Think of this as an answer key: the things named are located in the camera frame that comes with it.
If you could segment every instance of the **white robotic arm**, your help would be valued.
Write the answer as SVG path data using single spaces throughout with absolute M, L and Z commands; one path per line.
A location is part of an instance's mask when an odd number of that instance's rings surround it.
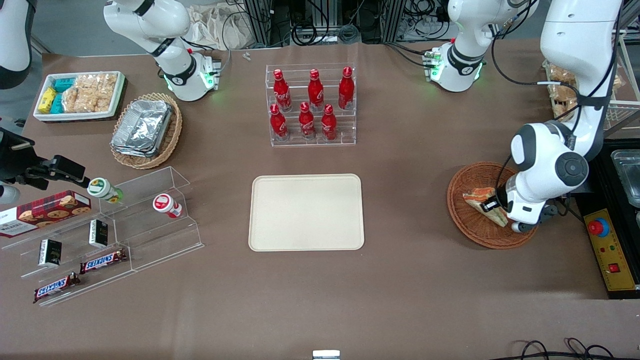
M 117 0 L 104 5 L 107 25 L 156 59 L 169 89 L 194 101 L 217 88 L 219 63 L 190 53 L 180 37 L 189 31 L 189 13 L 175 0 Z
M 458 37 L 426 54 L 433 67 L 430 80 L 451 92 L 470 88 L 495 37 L 492 26 L 501 28 L 509 20 L 517 26 L 537 7 L 538 2 L 531 0 L 450 0 L 447 9 L 458 25 Z
M 20 85 L 31 68 L 36 0 L 0 0 L 0 89 Z
M 602 148 L 603 124 L 615 73 L 611 33 L 621 0 L 554 1 L 543 28 L 545 57 L 575 74 L 580 108 L 563 124 L 527 124 L 511 141 L 519 173 L 498 196 L 509 218 L 537 224 L 549 199 L 578 188 L 588 160 Z

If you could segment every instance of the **small black box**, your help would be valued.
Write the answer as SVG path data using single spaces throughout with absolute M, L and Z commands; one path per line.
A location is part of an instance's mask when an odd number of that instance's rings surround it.
M 54 267 L 60 265 L 62 256 L 62 243 L 60 241 L 45 239 L 40 242 L 39 266 Z
M 89 245 L 106 247 L 108 242 L 109 226 L 100 220 L 91 220 L 89 229 Z

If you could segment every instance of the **beige tray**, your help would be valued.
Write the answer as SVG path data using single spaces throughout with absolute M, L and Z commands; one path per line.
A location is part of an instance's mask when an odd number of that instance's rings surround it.
M 253 251 L 358 250 L 362 190 L 354 174 L 259 176 L 253 181 Z

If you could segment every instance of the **clear acrylic bottle rack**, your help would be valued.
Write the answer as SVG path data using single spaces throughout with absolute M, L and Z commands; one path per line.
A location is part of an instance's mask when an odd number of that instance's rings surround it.
M 342 79 L 342 69 L 350 66 L 353 69 L 353 82 L 355 89 L 353 92 L 353 110 L 342 110 L 338 107 L 338 86 Z M 282 70 L 284 79 L 289 84 L 291 92 L 292 106 L 288 113 L 283 112 L 287 129 L 289 130 L 289 139 L 279 142 L 275 139 L 275 134 L 271 128 L 269 120 L 271 114 L 269 106 L 276 103 L 276 97 L 273 92 L 273 71 L 275 69 Z M 333 105 L 333 114 L 337 119 L 338 137 L 333 141 L 327 141 L 322 136 L 322 113 L 314 113 L 314 127 L 316 128 L 316 137 L 313 140 L 306 140 L 302 137 L 298 116 L 300 115 L 300 103 L 309 101 L 307 87 L 309 85 L 309 71 L 318 69 L 320 72 L 320 81 L 324 86 L 324 103 Z M 324 64 L 295 64 L 295 65 L 267 65 L 265 76 L 266 87 L 266 126 L 269 129 L 269 137 L 271 146 L 273 147 L 290 147 L 290 146 L 336 146 L 336 145 L 355 145 L 356 144 L 356 95 L 358 93 L 358 83 L 356 81 L 356 68 L 354 63 L 324 63 Z
M 79 275 L 80 284 L 49 295 L 38 301 L 50 306 L 107 285 L 183 255 L 204 245 L 200 241 L 198 224 L 187 210 L 183 192 L 189 185 L 173 167 L 167 167 L 136 179 L 115 185 L 124 193 L 122 201 L 110 204 L 92 198 L 95 212 L 62 221 L 54 229 L 41 229 L 10 239 L 3 250 L 20 254 L 23 279 L 34 279 L 34 289 L 64 278 L 70 272 L 79 274 L 80 263 L 97 259 L 124 248 L 128 259 Z M 170 218 L 153 209 L 152 201 L 159 193 L 168 193 L 182 205 L 182 214 Z M 100 249 L 89 245 L 90 221 L 98 219 L 108 225 L 108 246 Z M 62 242 L 60 265 L 54 268 L 38 266 L 40 242 L 51 239 Z

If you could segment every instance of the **brown tabletop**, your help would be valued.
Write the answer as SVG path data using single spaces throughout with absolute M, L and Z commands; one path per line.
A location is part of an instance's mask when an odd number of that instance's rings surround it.
M 538 46 L 501 42 L 504 71 L 540 79 Z M 206 246 L 48 308 L 31 303 L 35 283 L 20 279 L 18 257 L 0 252 L 0 357 L 281 360 L 336 348 L 345 360 L 486 359 L 516 354 L 518 340 L 566 350 L 568 336 L 640 357 L 640 302 L 604 300 L 582 223 L 554 218 L 523 247 L 487 250 L 447 213 L 447 184 L 459 168 L 503 161 L 521 125 L 549 119 L 542 86 L 513 85 L 489 65 L 470 90 L 448 93 L 382 45 L 250 52 L 251 62 L 233 54 L 220 90 L 179 102 L 184 129 L 165 163 L 191 181 L 187 205 Z M 357 66 L 358 144 L 273 149 L 265 65 L 340 61 Z M 44 63 L 45 75 L 122 71 L 125 103 L 168 92 L 151 56 L 53 55 Z M 88 176 L 119 183 L 144 174 L 113 159 L 112 130 L 113 122 L 29 119 L 24 134 L 40 156 L 63 154 Z M 360 250 L 249 249 L 257 176 L 332 173 L 362 180 Z M 22 190 L 24 201 L 43 195 Z

